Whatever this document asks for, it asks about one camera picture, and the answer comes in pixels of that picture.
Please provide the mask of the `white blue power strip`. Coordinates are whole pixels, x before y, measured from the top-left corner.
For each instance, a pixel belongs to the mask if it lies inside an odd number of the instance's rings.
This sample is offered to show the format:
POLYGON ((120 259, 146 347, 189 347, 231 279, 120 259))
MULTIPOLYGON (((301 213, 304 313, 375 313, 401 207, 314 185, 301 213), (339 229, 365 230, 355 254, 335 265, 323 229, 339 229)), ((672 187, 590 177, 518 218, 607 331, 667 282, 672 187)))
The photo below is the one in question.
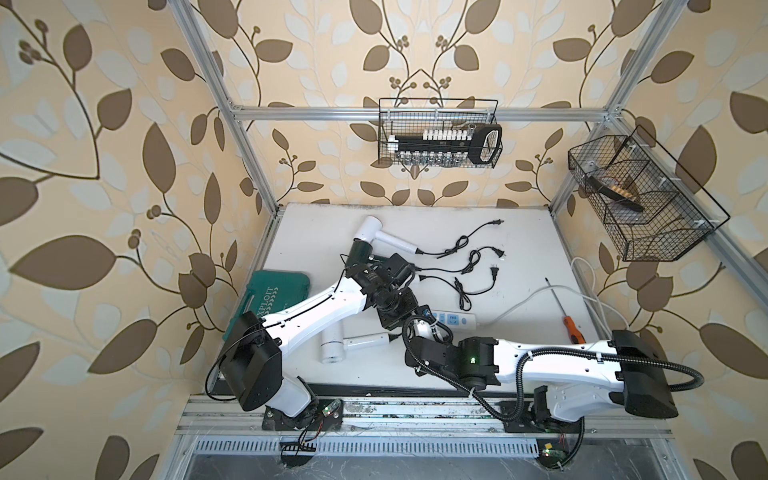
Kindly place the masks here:
POLYGON ((424 316, 430 321, 437 321, 452 330, 475 331, 477 329, 476 316, 469 312, 427 309, 424 312, 424 316))

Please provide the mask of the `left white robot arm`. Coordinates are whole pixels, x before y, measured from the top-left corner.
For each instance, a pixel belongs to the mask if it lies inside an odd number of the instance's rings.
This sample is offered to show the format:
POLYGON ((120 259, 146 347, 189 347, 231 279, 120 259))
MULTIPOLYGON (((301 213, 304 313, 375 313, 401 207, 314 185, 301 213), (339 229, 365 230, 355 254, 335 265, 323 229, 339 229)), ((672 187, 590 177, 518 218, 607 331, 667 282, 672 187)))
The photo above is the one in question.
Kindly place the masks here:
POLYGON ((418 307, 410 289, 415 277, 415 267, 398 254, 373 263, 349 257, 338 280, 317 295, 264 317, 243 312, 206 376, 206 395, 216 398, 211 388, 218 375, 229 387, 228 399, 245 412, 268 406, 289 418, 304 416, 313 394, 284 372, 283 360, 328 327, 370 308, 387 329, 402 326, 418 307))

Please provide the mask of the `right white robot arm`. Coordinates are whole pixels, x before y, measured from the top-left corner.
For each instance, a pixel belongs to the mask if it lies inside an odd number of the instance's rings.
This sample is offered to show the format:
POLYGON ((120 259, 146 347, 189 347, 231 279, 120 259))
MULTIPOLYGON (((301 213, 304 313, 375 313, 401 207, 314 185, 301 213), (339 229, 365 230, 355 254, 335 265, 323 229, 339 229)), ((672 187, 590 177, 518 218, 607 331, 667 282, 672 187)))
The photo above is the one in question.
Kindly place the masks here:
POLYGON ((701 387, 704 376, 662 358, 639 335, 615 330, 609 340, 576 345, 530 345, 492 337, 452 342, 450 329, 421 316, 402 327, 404 359, 419 376, 442 380, 493 418, 575 423, 621 407, 630 415, 678 415, 676 392, 701 387))

